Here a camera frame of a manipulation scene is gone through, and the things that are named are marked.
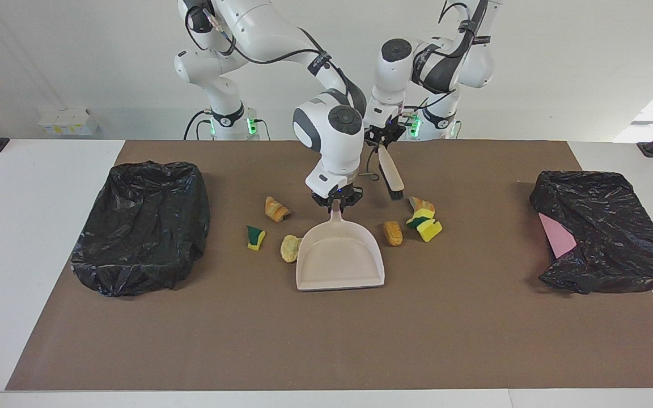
brown surface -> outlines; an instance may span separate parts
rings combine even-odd
[[[65,269],[8,390],[653,388],[653,295],[557,294],[537,276],[546,240],[528,203],[537,174],[579,169],[562,142],[450,141],[393,148],[407,193],[445,231],[381,225],[407,201],[361,181],[345,216],[383,248],[386,285],[296,291],[279,246],[327,219],[303,184],[317,155],[297,142],[127,142],[118,163],[186,160],[213,212],[205,257],[175,291],[105,299]],[[265,217],[274,196],[295,213]],[[245,225],[267,230],[260,253]]]

garbage bag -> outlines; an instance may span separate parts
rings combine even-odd
[[[72,253],[86,287],[108,297],[174,289],[203,256],[205,182],[190,163],[112,168]]]
[[[544,171],[531,204],[577,243],[541,281],[578,294],[653,290],[653,222],[623,175]]]

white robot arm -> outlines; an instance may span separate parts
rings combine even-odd
[[[418,114],[415,126],[402,140],[431,140],[445,137],[460,100],[460,86],[481,88],[493,76],[490,31],[502,0],[463,0],[455,7],[464,14],[459,36],[433,37],[430,41],[391,39],[380,51],[376,83],[372,90],[365,121],[371,126],[371,139],[392,142],[402,137],[397,119],[404,109]],[[406,88],[412,81],[432,95],[420,106],[406,107]]]
[[[325,91],[299,106],[294,130],[321,160],[306,178],[313,198],[331,209],[339,199],[342,209],[361,199],[353,186],[363,146],[362,117],[366,98],[331,56],[304,30],[285,20],[269,0],[178,0],[179,10],[199,51],[176,57],[180,77],[207,91],[214,118],[233,126],[243,116],[238,88],[222,74],[247,63],[298,62]]]

pink paper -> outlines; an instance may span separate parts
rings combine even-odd
[[[573,235],[560,222],[542,214],[538,216],[541,217],[541,223],[544,225],[544,230],[546,230],[546,235],[549,238],[556,258],[560,258],[573,248],[576,248],[576,238],[573,238]]]

dustpan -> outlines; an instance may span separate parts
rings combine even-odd
[[[328,222],[313,227],[296,261],[298,290],[341,290],[384,285],[384,264],[371,232],[342,218],[339,203]]]

